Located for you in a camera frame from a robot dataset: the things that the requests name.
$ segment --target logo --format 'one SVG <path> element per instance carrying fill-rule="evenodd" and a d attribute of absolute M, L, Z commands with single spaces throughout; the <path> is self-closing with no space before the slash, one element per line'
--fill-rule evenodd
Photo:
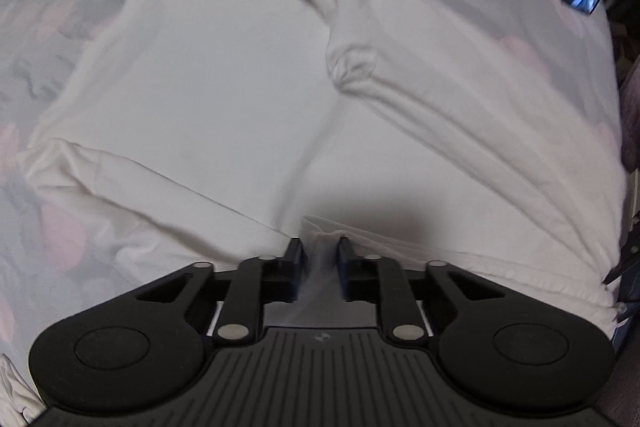
<path fill-rule="evenodd" d="M 318 333 L 316 336 L 314 336 L 314 340 L 318 342 L 326 342 L 328 340 L 331 340 L 331 335 L 323 331 L 322 333 Z"/>

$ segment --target metal rivet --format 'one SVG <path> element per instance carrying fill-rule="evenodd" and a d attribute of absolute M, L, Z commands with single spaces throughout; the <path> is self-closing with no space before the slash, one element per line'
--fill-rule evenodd
<path fill-rule="evenodd" d="M 218 328 L 218 336 L 228 341 L 239 341 L 249 334 L 249 328 L 242 324 L 225 324 Z"/>
<path fill-rule="evenodd" d="M 424 336 L 424 330 L 413 324 L 402 324 L 396 326 L 392 331 L 395 338 L 402 341 L 416 341 Z"/>

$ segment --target black clamp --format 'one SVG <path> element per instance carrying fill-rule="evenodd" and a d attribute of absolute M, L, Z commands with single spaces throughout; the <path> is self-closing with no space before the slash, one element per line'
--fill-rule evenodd
<path fill-rule="evenodd" d="M 297 239 L 282 257 L 196 263 L 53 325 L 30 353 L 50 408 L 36 424 L 612 425 L 591 405 L 613 352 L 587 321 L 450 264 L 358 257 L 346 238 L 336 264 L 377 328 L 264 327 L 265 304 L 296 300 Z"/>

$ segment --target ribbed black surface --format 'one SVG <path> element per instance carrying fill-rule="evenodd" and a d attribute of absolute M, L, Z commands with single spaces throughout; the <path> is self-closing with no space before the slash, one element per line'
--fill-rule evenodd
<path fill-rule="evenodd" d="M 37 427 L 605 427 L 594 410 L 554 419 L 487 411 L 450 389 L 430 357 L 376 330 L 271 328 L 223 349 L 181 396 L 129 417 L 49 410 Z"/>

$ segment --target round black pad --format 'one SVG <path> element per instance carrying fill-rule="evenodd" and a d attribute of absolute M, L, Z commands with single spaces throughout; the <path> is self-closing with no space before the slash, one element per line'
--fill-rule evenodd
<path fill-rule="evenodd" d="M 524 414 L 586 407 L 614 361 L 596 326 L 524 296 L 462 307 L 440 338 L 438 356 L 469 396 Z"/>
<path fill-rule="evenodd" d="M 512 324 L 494 336 L 498 352 L 512 362 L 546 365 L 566 355 L 569 344 L 562 333 L 539 324 Z"/>
<path fill-rule="evenodd" d="M 116 414 L 185 389 L 204 363 L 204 346 L 171 306 L 114 299 L 41 333 L 29 366 L 46 404 Z"/>
<path fill-rule="evenodd" d="M 148 351 L 145 335 L 122 327 L 91 331 L 76 344 L 76 357 L 94 369 L 122 369 L 142 360 Z"/>

